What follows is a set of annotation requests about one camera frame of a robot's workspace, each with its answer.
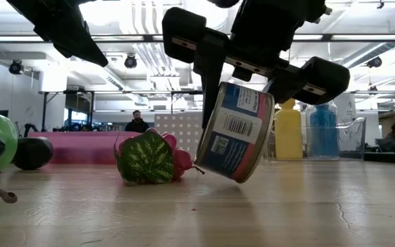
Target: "clear plastic bin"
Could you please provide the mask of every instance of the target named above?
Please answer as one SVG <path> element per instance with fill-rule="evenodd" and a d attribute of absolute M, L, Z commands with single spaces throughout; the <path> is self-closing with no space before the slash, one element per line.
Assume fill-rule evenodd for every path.
<path fill-rule="evenodd" d="M 366 119 L 364 117 L 359 117 L 352 122 L 339 123 L 336 128 L 339 133 L 339 157 L 337 160 L 363 159 L 363 153 L 365 151 Z M 303 160 L 336 161 L 336 158 L 331 157 L 312 157 L 310 154 L 309 133 L 311 133 L 311 128 L 302 126 Z M 274 132 L 271 132 L 267 146 L 264 147 L 263 158 L 281 161 L 275 157 Z"/>

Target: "ceiling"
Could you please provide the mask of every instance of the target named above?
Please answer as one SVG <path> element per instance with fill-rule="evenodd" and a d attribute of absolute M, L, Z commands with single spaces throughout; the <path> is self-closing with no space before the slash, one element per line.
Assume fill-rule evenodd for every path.
<path fill-rule="evenodd" d="M 379 0 L 328 0 L 326 4 L 333 9 L 332 14 L 324 15 L 319 24 L 305 23 L 297 33 L 395 33 L 395 0 L 384 0 L 384 3 L 383 8 L 377 9 Z M 160 20 L 163 13 L 174 6 L 206 16 L 208 26 L 225 33 L 230 32 L 238 8 L 235 6 L 229 10 L 218 9 L 206 0 L 97 1 L 81 5 L 80 8 L 88 21 L 92 35 L 159 34 L 162 32 Z M 0 35 L 34 35 L 32 30 L 33 25 L 30 22 L 6 1 L 0 0 Z M 199 89 L 200 77 L 192 72 L 191 65 L 168 58 L 163 52 L 162 44 L 100 43 L 98 46 L 110 61 L 107 70 L 80 60 L 67 60 L 49 43 L 0 44 L 0 60 L 9 62 L 11 59 L 23 59 L 24 65 L 37 71 L 44 71 L 51 64 L 58 64 L 69 72 L 69 86 L 84 86 L 88 90 L 115 90 L 107 77 L 124 84 L 126 90 Z M 136 54 L 138 63 L 136 68 L 124 67 L 126 54 Z M 289 51 L 282 52 L 280 56 L 296 66 L 302 66 L 312 56 L 319 56 L 351 67 L 352 81 L 349 90 L 367 90 L 369 83 L 372 83 L 380 91 L 395 91 L 395 43 L 294 43 Z M 369 69 L 364 66 L 367 58 L 377 56 L 383 61 L 381 67 Z M 231 78 L 232 70 L 230 65 L 226 65 L 222 80 L 230 80 L 254 89 L 261 89 L 266 83 L 266 79 L 259 75 L 254 76 L 250 82 Z M 163 74 L 164 77 L 154 76 L 157 74 Z M 157 104 L 162 104 L 159 102 L 164 100 L 165 105 L 170 106 L 171 101 L 165 95 L 146 96 Z M 390 104 L 395 95 L 382 94 L 373 98 L 358 95 L 357 97 L 358 100 Z M 126 96 L 101 96 L 102 101 L 129 99 Z M 179 99 L 185 103 L 178 105 L 178 108 L 200 107 L 187 103 L 198 101 L 195 97 L 179 97 Z"/>

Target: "wooden table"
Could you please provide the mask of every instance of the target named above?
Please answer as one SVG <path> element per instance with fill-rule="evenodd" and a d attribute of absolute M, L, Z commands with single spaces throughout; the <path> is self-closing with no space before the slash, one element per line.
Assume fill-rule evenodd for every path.
<path fill-rule="evenodd" d="M 395 165 L 262 164 L 238 185 L 208 172 L 124 187 L 114 166 L 9 169 L 0 246 L 395 247 Z"/>

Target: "barcode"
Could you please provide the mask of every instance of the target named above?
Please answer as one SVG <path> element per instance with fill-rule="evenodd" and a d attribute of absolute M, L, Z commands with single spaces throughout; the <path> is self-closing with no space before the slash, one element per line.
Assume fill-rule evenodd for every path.
<path fill-rule="evenodd" d="M 228 147 L 228 139 L 220 136 L 216 136 L 211 151 L 216 154 L 224 155 L 226 147 Z"/>
<path fill-rule="evenodd" d="M 229 115 L 224 122 L 224 130 L 249 137 L 254 123 L 242 117 Z"/>

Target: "pink foam mat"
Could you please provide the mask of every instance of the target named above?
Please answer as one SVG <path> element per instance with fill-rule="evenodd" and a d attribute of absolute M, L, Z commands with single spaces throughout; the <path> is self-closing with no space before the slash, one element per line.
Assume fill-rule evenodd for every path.
<path fill-rule="evenodd" d="M 29 137 L 45 137 L 53 144 L 54 164 L 115 164 L 112 151 L 136 132 L 33 132 Z"/>

